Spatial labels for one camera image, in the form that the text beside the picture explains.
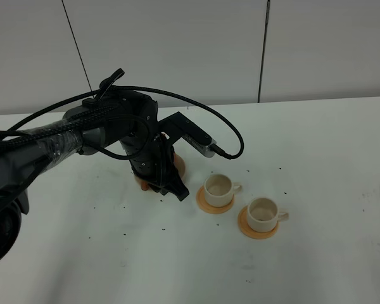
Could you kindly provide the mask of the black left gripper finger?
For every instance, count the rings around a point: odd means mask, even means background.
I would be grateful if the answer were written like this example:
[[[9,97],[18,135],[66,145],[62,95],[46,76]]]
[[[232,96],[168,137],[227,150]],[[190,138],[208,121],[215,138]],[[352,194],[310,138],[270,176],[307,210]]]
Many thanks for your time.
[[[179,201],[183,201],[189,196],[189,189],[184,185],[180,175],[177,172],[170,172],[165,176],[164,183],[162,185],[151,185],[151,189],[165,196],[168,193],[172,193]]]

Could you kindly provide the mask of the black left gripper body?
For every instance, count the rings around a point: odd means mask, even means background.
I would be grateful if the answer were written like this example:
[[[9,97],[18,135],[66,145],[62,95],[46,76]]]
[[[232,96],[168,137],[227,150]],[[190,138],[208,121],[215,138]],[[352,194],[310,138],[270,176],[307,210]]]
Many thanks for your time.
[[[141,187],[177,186],[176,141],[177,128],[173,126],[152,133],[149,139],[146,131],[139,129],[120,140]]]

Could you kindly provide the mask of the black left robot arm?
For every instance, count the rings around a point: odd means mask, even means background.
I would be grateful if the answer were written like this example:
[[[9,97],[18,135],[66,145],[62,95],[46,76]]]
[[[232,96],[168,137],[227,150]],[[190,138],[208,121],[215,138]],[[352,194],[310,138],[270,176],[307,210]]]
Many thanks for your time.
[[[120,142],[125,153],[109,156],[129,161],[134,175],[153,191],[179,200],[189,194],[173,147],[181,136],[177,122],[182,116],[159,120],[156,101],[136,90],[112,89],[79,100],[82,104],[57,122],[0,132],[0,260],[18,237],[22,215],[29,212],[29,185],[73,154],[107,154],[108,146]]]

